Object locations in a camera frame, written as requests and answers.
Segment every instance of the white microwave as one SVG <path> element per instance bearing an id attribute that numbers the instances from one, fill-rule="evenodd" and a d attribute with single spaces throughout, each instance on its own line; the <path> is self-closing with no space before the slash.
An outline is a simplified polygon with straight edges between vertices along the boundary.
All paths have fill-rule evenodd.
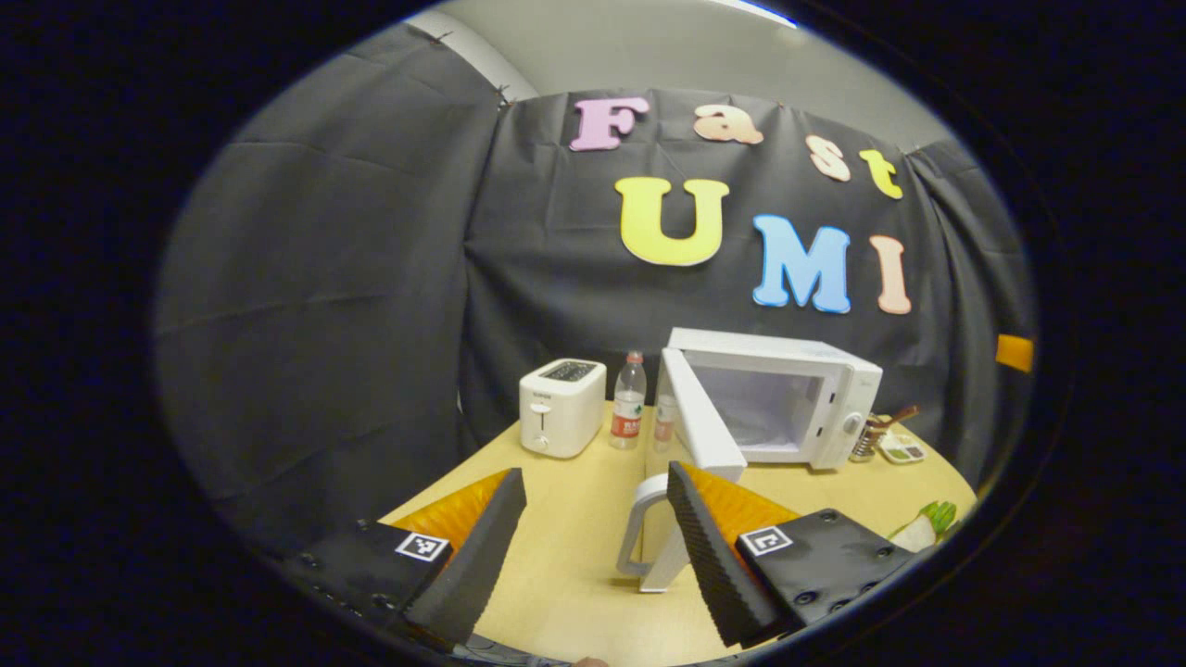
<path id="1" fill-rule="evenodd" d="M 880 383 L 880 367 L 818 341 L 672 329 L 656 387 L 672 437 L 644 440 L 648 477 L 635 495 L 619 570 L 642 577 L 640 590 L 661 592 L 688 564 L 670 506 L 646 512 L 665 498 L 668 462 L 732 482 L 750 462 L 841 468 Z M 659 539 L 642 540 L 643 560 L 633 561 L 642 533 Z"/>
<path id="2" fill-rule="evenodd" d="M 880 367 L 818 341 L 696 329 L 671 330 L 656 395 L 675 393 L 664 392 L 671 370 L 687 385 L 677 406 L 693 398 L 712 406 L 680 411 L 677 436 L 719 419 L 746 460 L 821 470 L 848 459 L 881 383 Z"/>

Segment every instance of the black foam pad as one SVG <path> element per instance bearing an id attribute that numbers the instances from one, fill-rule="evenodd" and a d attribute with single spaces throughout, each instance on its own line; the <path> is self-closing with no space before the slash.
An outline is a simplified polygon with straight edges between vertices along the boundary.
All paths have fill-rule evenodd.
<path id="1" fill-rule="evenodd" d="M 452 563 L 412 603 L 408 621 L 445 642 L 465 643 L 490 602 L 525 507 L 523 471 L 512 468 Z"/>
<path id="2" fill-rule="evenodd" d="M 700 595 L 725 646 L 761 643 L 782 634 L 793 616 L 760 586 L 725 541 L 688 472 L 668 466 L 668 500 L 688 547 Z"/>

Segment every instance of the blue letter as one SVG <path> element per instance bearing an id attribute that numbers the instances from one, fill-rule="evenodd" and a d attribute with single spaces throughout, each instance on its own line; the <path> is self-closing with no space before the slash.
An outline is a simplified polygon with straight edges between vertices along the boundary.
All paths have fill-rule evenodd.
<path id="1" fill-rule="evenodd" d="M 785 217 L 754 216 L 753 225 L 761 231 L 766 244 L 761 285 L 753 291 L 753 300 L 774 307 L 790 303 L 790 294 L 783 287 L 785 273 L 799 307 L 808 304 L 808 297 L 818 282 L 820 290 L 811 299 L 812 305 L 823 312 L 848 312 L 849 301 L 844 293 L 844 249 L 848 248 L 848 234 L 835 227 L 821 227 L 811 242 L 811 252 L 808 253 L 791 227 L 791 221 Z"/>

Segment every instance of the foam letter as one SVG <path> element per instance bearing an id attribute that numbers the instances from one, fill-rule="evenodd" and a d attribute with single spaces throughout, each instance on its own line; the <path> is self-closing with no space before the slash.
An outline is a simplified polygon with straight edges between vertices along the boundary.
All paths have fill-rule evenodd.
<path id="1" fill-rule="evenodd" d="M 761 133 L 753 127 L 750 114 L 727 104 L 696 107 L 700 119 L 691 126 L 696 134 L 710 141 L 735 140 L 741 144 L 761 144 Z"/>
<path id="2" fill-rule="evenodd" d="M 906 282 L 901 274 L 901 241 L 891 236 L 869 236 L 869 243 L 878 250 L 881 260 L 881 296 L 878 306 L 893 315 L 910 312 L 910 299 L 906 297 Z"/>
<path id="3" fill-rule="evenodd" d="M 835 227 L 821 227 L 811 242 L 811 252 L 803 248 L 791 221 L 777 215 L 754 216 L 753 225 L 765 240 L 761 285 L 753 291 L 753 300 L 764 306 L 782 307 L 790 303 L 783 286 L 785 274 L 795 293 L 795 303 L 803 307 L 811 291 L 820 286 L 811 304 L 823 312 L 848 312 L 850 303 L 844 290 L 844 250 L 848 234 Z"/>
<path id="4" fill-rule="evenodd" d="M 808 148 L 811 148 L 811 163 L 820 173 L 840 182 L 853 178 L 853 172 L 848 171 L 848 165 L 841 159 L 844 154 L 840 152 L 840 146 L 815 134 L 808 134 L 806 141 Z"/>
<path id="5" fill-rule="evenodd" d="M 635 128 L 635 114 L 651 110 L 651 106 L 642 97 L 620 97 L 616 100 L 584 100 L 576 102 L 581 110 L 581 127 L 576 139 L 568 145 L 573 151 L 610 151 L 617 148 L 621 140 L 610 133 L 611 127 L 618 128 L 618 134 L 630 134 Z"/>
<path id="6" fill-rule="evenodd" d="M 671 239 L 661 227 L 663 195 L 671 184 L 663 178 L 637 176 L 613 184 L 621 192 L 621 242 L 635 256 L 651 263 L 691 266 L 707 261 L 721 247 L 721 198 L 729 186 L 719 180 L 693 179 L 683 189 L 696 201 L 696 230 L 687 239 Z"/>
<path id="7" fill-rule="evenodd" d="M 881 155 L 881 151 L 861 151 L 861 159 L 869 163 L 869 173 L 873 174 L 873 183 L 878 186 L 878 190 L 885 193 L 886 197 L 892 197 L 894 199 L 901 199 L 901 188 L 893 184 L 890 179 L 891 173 L 898 173 L 898 170 L 890 164 Z"/>

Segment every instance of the white toaster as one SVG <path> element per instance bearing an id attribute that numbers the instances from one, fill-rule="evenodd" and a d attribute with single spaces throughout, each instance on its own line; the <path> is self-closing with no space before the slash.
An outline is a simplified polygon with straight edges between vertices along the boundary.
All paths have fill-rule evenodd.
<path id="1" fill-rule="evenodd" d="M 519 380 L 519 442 L 556 458 L 581 453 L 605 418 L 604 363 L 579 358 L 556 361 Z"/>

